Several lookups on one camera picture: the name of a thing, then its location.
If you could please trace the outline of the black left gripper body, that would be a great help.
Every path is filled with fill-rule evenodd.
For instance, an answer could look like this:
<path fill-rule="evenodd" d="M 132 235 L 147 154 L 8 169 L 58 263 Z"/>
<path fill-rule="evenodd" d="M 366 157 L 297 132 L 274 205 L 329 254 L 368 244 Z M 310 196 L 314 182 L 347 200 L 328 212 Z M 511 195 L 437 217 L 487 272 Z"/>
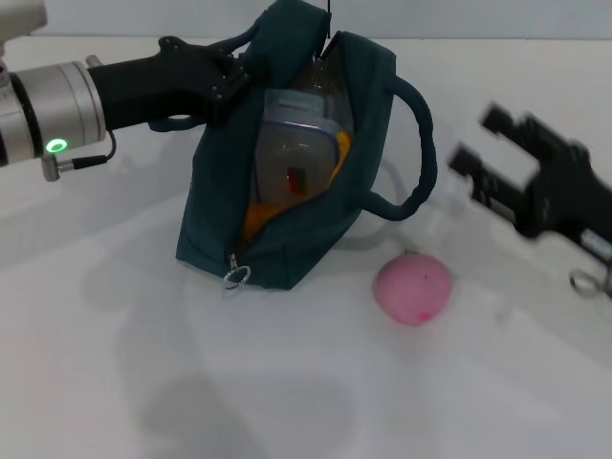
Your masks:
<path fill-rule="evenodd" d="M 229 58 L 211 46 L 166 36 L 150 57 L 88 70 L 101 101 L 106 128 L 121 129 L 173 116 L 217 120 L 217 98 Z"/>

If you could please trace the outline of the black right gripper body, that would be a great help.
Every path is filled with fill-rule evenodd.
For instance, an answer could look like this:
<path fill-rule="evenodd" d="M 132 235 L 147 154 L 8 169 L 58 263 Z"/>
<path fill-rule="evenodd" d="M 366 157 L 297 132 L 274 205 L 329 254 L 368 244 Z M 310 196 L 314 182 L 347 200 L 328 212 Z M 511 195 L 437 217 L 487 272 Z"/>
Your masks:
<path fill-rule="evenodd" d="M 611 188 L 594 173 L 577 144 L 530 146 L 539 170 L 523 191 L 515 228 L 536 239 L 556 232 L 600 262 L 611 260 Z"/>

